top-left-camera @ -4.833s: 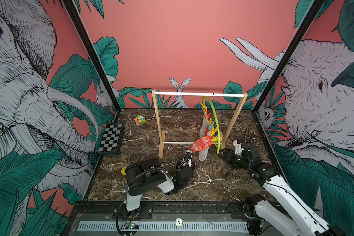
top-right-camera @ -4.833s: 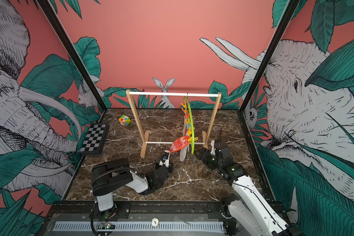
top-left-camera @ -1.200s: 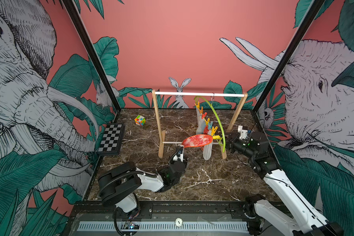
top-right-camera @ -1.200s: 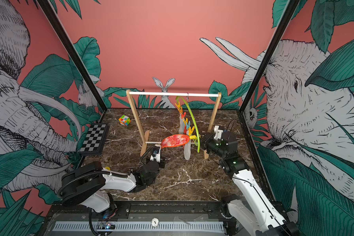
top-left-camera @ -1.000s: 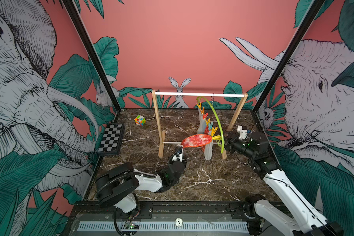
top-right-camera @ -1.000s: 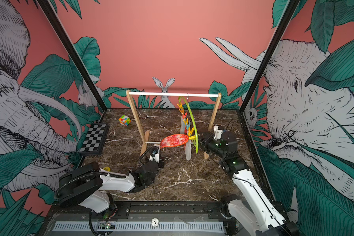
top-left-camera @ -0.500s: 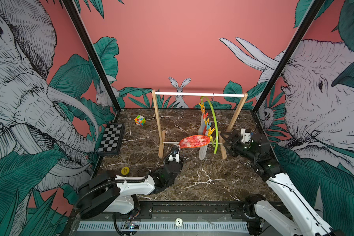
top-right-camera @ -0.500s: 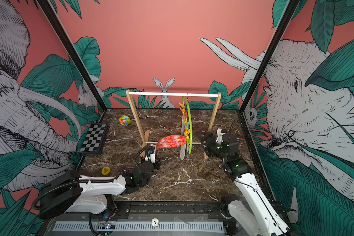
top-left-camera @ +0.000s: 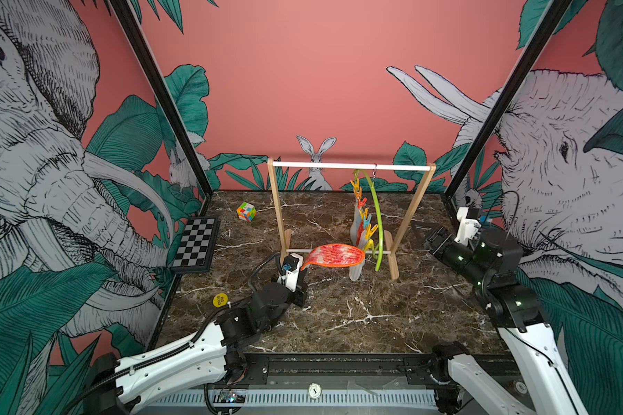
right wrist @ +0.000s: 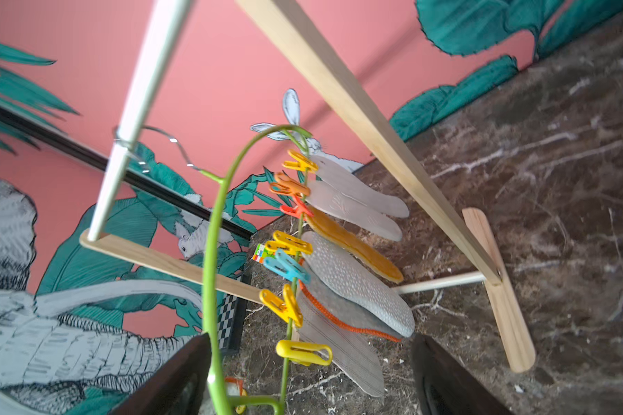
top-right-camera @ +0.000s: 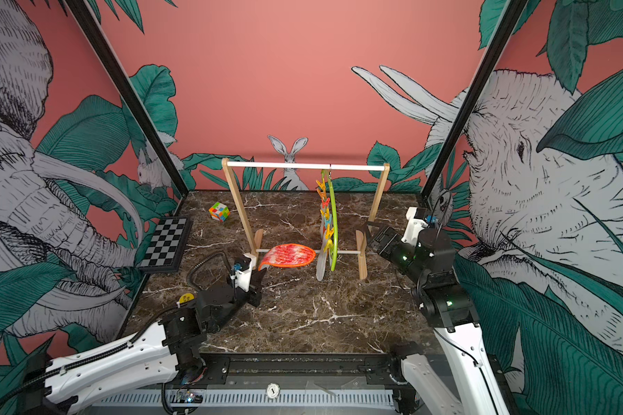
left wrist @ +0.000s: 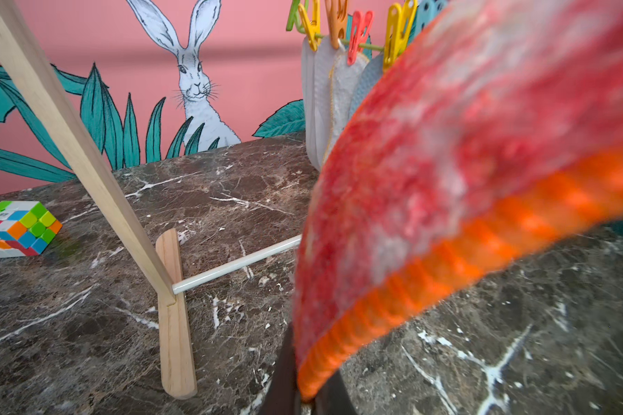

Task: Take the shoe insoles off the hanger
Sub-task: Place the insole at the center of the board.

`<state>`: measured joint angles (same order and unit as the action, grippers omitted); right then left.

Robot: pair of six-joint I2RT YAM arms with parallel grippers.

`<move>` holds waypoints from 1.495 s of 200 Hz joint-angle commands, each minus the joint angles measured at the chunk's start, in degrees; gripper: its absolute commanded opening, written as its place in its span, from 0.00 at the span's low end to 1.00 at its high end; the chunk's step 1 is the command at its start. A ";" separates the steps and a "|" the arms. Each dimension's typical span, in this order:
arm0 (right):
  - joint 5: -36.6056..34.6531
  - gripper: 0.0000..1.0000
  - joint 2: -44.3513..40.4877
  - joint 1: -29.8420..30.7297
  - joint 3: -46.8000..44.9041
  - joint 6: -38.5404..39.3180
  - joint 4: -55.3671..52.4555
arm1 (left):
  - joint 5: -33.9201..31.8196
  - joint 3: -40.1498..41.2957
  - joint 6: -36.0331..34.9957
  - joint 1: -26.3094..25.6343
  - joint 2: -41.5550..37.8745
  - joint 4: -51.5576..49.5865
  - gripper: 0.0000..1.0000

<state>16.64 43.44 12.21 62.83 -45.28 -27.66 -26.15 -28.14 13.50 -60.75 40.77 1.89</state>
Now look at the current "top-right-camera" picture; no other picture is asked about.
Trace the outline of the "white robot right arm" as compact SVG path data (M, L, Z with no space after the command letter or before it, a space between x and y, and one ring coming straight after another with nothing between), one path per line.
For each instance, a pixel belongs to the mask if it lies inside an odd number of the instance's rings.
M415 303L441 344L456 388L451 390L429 359L414 352L396 358L394 380L413 387L432 414L516 414L505 378L486 352L474 302L456 276L449 236L435 227L401 236L373 221L363 230L368 247L413 283Z

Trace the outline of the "wooden hanger rack frame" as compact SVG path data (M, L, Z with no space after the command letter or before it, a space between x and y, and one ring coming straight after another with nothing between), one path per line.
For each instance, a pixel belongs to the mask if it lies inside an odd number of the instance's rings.
M316 259L311 262L315 267L318 260L318 251L321 248L321 217L320 203L321 198L317 193L316 187L312 190L287 190L283 193L285 196L299 196L302 198L300 202L287 202L284 206L283 214L267 214L262 220L257 221L258 227L255 228L249 218L249 208L245 205L244 194L239 189L238 177L235 171L241 170L243 173L258 173L268 170L284 171L291 169L295 172L299 170L309 170L316 175L317 181L321 178L321 171L328 169L333 173L341 172L370 172L378 176L375 183L368 184L368 192L372 194L371 205L367 218L373 220L377 217L378 208L380 206L386 184L389 180L390 165L382 163L377 165L368 164L287 164L287 163L266 163L253 161L234 161L225 157L221 161L224 178L228 183L229 191L233 198L235 206L234 212L237 213L242 224L242 229L247 237L247 245L249 253L257 257L256 267L259 267L265 254L273 247L284 244L299 244L310 247L316 252ZM365 234L358 231L351 231L348 236L351 246L342 250L340 248L340 230L339 230L339 205L338 196L340 188L340 180L332 177L332 183L337 201L337 231L338 231L338 257L336 269L339 265L339 257L351 256L354 264L358 267L358 278L366 280L368 277L367 266L367 245Z

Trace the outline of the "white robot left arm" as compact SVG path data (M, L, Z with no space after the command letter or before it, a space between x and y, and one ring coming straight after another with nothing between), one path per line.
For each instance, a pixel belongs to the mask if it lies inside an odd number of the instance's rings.
M24 383L0 397L0 411L15 402L18 414L75 414L139 387L199 382L209 371L201 345L242 306L259 305L265 275L263 270L239 271L228 282L165 309L133 335L81 354L36 359Z

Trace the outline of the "green clip hanger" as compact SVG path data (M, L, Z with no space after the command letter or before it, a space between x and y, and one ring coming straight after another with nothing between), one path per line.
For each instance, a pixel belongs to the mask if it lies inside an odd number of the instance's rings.
M317 181L317 193L321 198L320 217L328 221L326 238L328 240L328 257L326 270L335 271L338 257L338 231L337 231L337 201L332 183L331 172L328 169L321 171L321 178Z

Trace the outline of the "red orange-edged insole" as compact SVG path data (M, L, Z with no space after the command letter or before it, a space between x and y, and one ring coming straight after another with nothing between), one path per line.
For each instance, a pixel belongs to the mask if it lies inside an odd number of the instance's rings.
M316 259L316 252L299 244L284 244L271 248L264 256L258 270L266 267L296 268L307 266Z

